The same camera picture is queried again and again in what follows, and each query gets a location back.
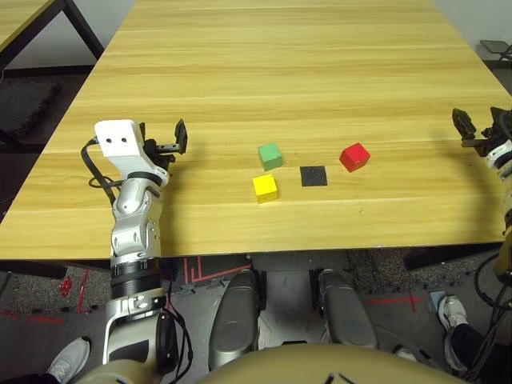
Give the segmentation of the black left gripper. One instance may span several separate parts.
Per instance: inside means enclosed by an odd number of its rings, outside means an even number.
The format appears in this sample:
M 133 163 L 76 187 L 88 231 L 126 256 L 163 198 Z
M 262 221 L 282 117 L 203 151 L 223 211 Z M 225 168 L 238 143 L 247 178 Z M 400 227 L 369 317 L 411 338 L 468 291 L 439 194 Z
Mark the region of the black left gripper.
M 185 122 L 182 119 L 176 124 L 174 131 L 175 143 L 172 144 L 157 144 L 154 139 L 146 140 L 146 125 L 144 122 L 139 123 L 139 129 L 144 141 L 144 153 L 153 164 L 165 171 L 168 171 L 170 164 L 175 162 L 174 153 L 184 154 L 186 152 L 188 134 Z

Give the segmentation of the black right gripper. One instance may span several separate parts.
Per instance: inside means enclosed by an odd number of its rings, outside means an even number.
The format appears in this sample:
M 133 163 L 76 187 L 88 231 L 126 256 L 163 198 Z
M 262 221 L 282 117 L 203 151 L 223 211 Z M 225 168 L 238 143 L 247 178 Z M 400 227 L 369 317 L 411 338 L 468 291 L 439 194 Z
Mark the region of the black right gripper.
M 474 148 L 480 157 L 486 157 L 507 140 L 511 139 L 511 115 L 508 110 L 492 106 L 492 126 L 482 132 L 483 138 L 476 138 L 476 127 L 464 110 L 453 108 L 452 121 L 462 138 L 462 147 Z

